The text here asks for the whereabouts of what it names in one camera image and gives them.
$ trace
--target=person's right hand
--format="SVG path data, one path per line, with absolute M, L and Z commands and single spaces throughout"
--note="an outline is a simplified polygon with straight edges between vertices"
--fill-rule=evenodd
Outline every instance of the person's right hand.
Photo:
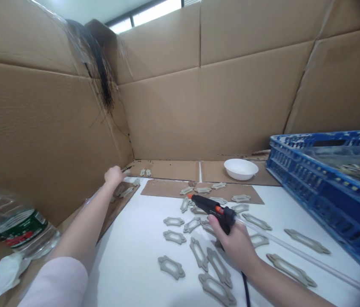
M 113 183 L 118 185 L 125 177 L 126 174 L 122 173 L 120 167 L 116 165 L 112 168 L 109 168 L 109 170 L 104 174 L 104 181 L 106 183 Z
M 230 234 L 226 235 L 215 216 L 210 214 L 208 221 L 224 247 L 225 253 L 235 261 L 242 271 L 251 271 L 258 267 L 260 259 L 255 252 L 245 225 L 235 222 Z

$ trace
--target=blue plastic crate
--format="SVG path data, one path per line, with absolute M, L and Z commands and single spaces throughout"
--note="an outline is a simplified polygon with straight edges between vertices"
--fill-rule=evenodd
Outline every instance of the blue plastic crate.
M 268 171 L 360 263 L 360 181 L 303 153 L 360 147 L 360 130 L 271 137 Z

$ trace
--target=tissue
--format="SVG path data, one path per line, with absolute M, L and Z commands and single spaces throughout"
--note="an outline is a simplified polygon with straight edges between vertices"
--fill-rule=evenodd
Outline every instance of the tissue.
M 19 276 L 31 263 L 31 259 L 24 259 L 21 253 L 6 256 L 0 261 L 0 296 L 19 284 Z

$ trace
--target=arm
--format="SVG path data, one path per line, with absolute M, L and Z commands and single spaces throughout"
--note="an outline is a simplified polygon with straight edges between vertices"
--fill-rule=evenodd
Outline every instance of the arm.
M 95 198 L 82 209 L 63 234 L 49 260 L 58 257 L 72 257 L 80 261 L 90 273 L 95 256 L 95 246 L 106 216 L 113 192 L 125 175 L 120 167 L 109 169 L 105 183 Z
M 230 234 L 226 235 L 215 216 L 209 215 L 208 220 L 227 255 L 235 261 L 255 289 L 274 306 L 334 307 L 324 298 L 260 259 L 245 225 L 235 223 Z

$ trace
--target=bottle label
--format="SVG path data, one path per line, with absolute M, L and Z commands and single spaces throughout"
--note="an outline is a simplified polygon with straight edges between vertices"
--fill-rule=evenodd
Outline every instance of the bottle label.
M 35 238 L 47 226 L 48 221 L 37 210 L 28 210 L 0 226 L 0 241 L 17 248 Z

